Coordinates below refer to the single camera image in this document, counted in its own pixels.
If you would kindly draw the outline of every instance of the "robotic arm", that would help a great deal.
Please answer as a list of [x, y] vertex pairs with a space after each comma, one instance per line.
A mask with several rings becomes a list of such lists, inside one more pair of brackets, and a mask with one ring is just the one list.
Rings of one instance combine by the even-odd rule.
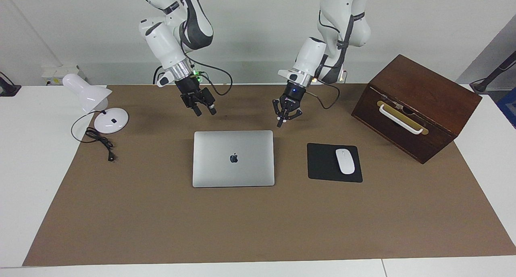
[[165, 71], [157, 85], [163, 87], [175, 82], [181, 91], [181, 99], [197, 116], [200, 103], [210, 114], [215, 99], [208, 88], [199, 88], [199, 81], [191, 69], [186, 53], [212, 43], [213, 29], [201, 8], [199, 0], [146, 0], [164, 12], [164, 16], [144, 19], [140, 22], [140, 34], [145, 38], [154, 56]]
[[287, 79], [282, 96], [273, 100], [278, 127], [302, 115], [301, 100], [312, 82], [333, 84], [338, 81], [349, 45], [361, 47], [367, 42], [371, 29], [365, 20], [366, 1], [320, 0], [317, 29], [324, 41], [308, 38], [293, 68], [278, 71], [278, 75]]

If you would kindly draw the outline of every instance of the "lamp head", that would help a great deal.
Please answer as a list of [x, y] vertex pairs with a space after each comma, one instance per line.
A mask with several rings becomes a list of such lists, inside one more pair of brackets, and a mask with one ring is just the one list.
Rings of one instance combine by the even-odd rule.
[[105, 110], [107, 108], [107, 97], [111, 90], [90, 85], [79, 75], [70, 73], [63, 77], [63, 85], [73, 91], [79, 97], [79, 103], [86, 113], [92, 110]]

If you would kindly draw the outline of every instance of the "wooden box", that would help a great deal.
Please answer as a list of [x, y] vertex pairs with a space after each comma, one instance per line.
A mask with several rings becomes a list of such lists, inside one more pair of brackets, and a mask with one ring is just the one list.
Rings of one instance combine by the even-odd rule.
[[352, 115], [425, 163], [459, 135], [480, 100], [398, 55], [369, 82]]

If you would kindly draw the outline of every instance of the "white desk lamp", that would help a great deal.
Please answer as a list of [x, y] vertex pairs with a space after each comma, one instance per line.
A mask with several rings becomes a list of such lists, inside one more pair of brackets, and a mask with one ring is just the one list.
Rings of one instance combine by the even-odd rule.
[[63, 77], [63, 85], [73, 91], [78, 97], [86, 113], [98, 110], [100, 115], [95, 119], [94, 127], [102, 134], [120, 131], [129, 121], [129, 115], [122, 108], [107, 108], [107, 97], [111, 90], [90, 85], [79, 75], [70, 73]]

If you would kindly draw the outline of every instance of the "laptop lid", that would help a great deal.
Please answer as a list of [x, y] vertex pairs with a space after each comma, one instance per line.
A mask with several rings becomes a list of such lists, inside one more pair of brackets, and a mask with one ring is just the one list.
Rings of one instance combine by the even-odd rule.
[[272, 131], [195, 132], [193, 141], [194, 187], [274, 185]]

